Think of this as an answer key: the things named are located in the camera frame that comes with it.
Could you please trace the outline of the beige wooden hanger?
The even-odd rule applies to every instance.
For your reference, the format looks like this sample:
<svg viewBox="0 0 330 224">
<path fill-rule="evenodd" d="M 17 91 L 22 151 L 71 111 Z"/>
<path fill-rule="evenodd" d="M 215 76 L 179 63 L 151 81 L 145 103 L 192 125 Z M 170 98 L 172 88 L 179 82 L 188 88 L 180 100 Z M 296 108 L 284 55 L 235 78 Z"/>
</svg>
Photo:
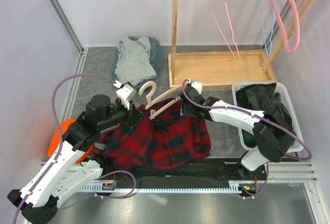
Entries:
<svg viewBox="0 0 330 224">
<path fill-rule="evenodd" d="M 159 95 L 158 97 L 152 99 L 152 96 L 154 95 L 154 93 L 156 92 L 157 89 L 157 85 L 154 81 L 149 81 L 146 82 L 145 84 L 143 84 L 139 91 L 138 91 L 138 95 L 141 96 L 144 94 L 145 90 L 151 88 L 151 90 L 149 91 L 149 93 L 145 96 L 146 98 L 146 106 L 145 109 L 149 109 L 151 108 L 154 104 L 160 102 L 161 100 L 163 100 L 165 97 L 167 97 L 168 95 L 170 95 L 171 93 L 175 93 L 175 92 L 179 92 L 180 91 L 180 87 L 174 87 L 171 88 L 167 91 L 165 91 L 164 93 L 162 93 L 161 95 Z M 171 100 L 169 103 L 167 103 L 166 105 L 164 105 L 163 107 L 161 107 L 160 109 L 158 109 L 157 111 L 152 111 L 150 113 L 150 120 L 153 120 L 156 116 L 158 116 L 159 114 L 161 114 L 163 111 L 165 111 L 167 108 L 169 108 L 170 106 L 172 106 L 173 104 L 175 104 L 176 102 L 178 102 L 180 100 L 180 97 L 175 97 L 173 100 Z"/>
</svg>

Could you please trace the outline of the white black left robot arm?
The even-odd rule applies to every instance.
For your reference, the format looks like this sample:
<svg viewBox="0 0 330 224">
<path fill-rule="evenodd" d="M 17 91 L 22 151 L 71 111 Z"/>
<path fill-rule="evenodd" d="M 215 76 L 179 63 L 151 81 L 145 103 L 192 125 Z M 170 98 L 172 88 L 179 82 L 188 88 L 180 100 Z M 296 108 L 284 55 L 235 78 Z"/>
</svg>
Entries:
<svg viewBox="0 0 330 224">
<path fill-rule="evenodd" d="M 7 198 L 30 223 L 49 223 L 66 199 L 80 188 L 113 174 L 112 161 L 102 155 L 92 156 L 64 180 L 68 169 L 100 139 L 103 130 L 122 122 L 134 124 L 139 118 L 140 112 L 132 101 L 116 98 L 112 103 L 106 95 L 93 96 L 38 174 L 22 189 L 13 189 Z"/>
</svg>

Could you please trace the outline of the red navy plaid skirt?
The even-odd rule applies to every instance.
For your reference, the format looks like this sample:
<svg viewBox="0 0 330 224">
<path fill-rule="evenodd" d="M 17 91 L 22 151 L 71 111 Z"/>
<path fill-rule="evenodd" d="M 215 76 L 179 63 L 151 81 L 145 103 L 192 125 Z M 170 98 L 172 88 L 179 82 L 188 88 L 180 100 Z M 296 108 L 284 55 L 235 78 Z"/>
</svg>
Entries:
<svg viewBox="0 0 330 224">
<path fill-rule="evenodd" d="M 111 158 L 113 167 L 119 170 L 172 169 L 209 157 L 211 141 L 205 120 L 183 116 L 180 101 L 155 119 L 149 118 L 153 110 L 170 102 L 171 99 L 166 99 L 149 109 L 139 106 L 145 117 L 133 126 L 123 122 L 115 129 L 103 132 L 90 153 Z"/>
</svg>

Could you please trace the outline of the pink wire hanger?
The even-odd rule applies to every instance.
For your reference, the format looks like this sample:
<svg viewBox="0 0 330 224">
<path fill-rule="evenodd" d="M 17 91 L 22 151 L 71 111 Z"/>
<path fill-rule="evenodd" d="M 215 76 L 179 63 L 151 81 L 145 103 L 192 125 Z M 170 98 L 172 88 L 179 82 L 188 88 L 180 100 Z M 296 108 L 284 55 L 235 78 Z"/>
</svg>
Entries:
<svg viewBox="0 0 330 224">
<path fill-rule="evenodd" d="M 240 51 L 235 40 L 235 32 L 227 1 L 228 0 L 206 0 L 206 3 L 225 44 L 232 56 L 238 59 Z"/>
</svg>

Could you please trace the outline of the black dotted garment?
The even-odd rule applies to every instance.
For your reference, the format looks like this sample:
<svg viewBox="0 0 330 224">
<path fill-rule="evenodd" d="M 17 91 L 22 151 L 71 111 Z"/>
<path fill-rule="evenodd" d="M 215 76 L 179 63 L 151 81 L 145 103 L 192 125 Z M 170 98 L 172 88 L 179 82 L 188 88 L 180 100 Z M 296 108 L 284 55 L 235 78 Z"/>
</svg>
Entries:
<svg viewBox="0 0 330 224">
<path fill-rule="evenodd" d="M 276 86 L 277 83 L 251 84 L 240 88 L 235 93 L 237 106 L 250 110 L 262 110 L 265 112 L 264 118 L 287 130 L 294 131 L 292 118 L 281 101 L 281 94 L 275 92 Z"/>
</svg>

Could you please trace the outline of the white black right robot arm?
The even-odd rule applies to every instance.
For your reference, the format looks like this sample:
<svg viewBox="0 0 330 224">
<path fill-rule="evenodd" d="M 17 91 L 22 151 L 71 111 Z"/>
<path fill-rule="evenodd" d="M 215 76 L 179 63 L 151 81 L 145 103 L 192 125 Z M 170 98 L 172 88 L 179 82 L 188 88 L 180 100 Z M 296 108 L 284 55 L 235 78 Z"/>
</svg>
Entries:
<svg viewBox="0 0 330 224">
<path fill-rule="evenodd" d="M 183 86 L 180 97 L 185 116 L 191 114 L 211 122 L 229 124 L 255 138 L 256 145 L 241 157 L 236 166 L 237 176 L 241 179 L 249 179 L 263 164 L 281 162 L 295 142 L 292 125 L 275 108 L 251 110 L 218 98 L 205 99 L 193 84 Z"/>
</svg>

